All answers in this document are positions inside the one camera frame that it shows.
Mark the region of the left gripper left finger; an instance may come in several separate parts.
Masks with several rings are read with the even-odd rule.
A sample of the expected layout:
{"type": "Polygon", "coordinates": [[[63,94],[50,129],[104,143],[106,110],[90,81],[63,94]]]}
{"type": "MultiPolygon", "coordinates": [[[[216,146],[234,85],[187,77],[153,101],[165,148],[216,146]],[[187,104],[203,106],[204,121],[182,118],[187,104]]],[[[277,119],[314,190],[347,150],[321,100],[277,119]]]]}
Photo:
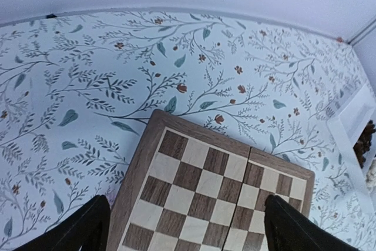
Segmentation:
{"type": "Polygon", "coordinates": [[[17,248],[22,250],[105,250],[110,206],[96,195],[55,228],[17,248]]]}

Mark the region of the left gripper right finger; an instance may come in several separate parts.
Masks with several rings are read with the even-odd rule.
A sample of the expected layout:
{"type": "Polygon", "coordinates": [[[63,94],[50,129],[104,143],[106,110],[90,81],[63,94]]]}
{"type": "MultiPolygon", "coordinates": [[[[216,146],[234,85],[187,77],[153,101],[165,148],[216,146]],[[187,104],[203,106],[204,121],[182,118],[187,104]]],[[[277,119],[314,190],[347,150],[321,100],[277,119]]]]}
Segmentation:
{"type": "Polygon", "coordinates": [[[279,196],[268,196],[265,207],[264,226],[268,250],[356,250],[319,228],[279,196]]]}

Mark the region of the wooden chess board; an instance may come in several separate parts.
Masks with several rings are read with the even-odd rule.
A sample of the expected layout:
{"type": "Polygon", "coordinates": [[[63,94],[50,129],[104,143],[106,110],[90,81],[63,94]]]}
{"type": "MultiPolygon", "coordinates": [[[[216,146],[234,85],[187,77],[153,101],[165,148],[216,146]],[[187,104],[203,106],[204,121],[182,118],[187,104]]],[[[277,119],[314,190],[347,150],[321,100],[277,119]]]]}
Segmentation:
{"type": "Polygon", "coordinates": [[[267,250],[265,201],[308,216],[315,175],[153,111],[111,212],[107,250],[267,250]]]}

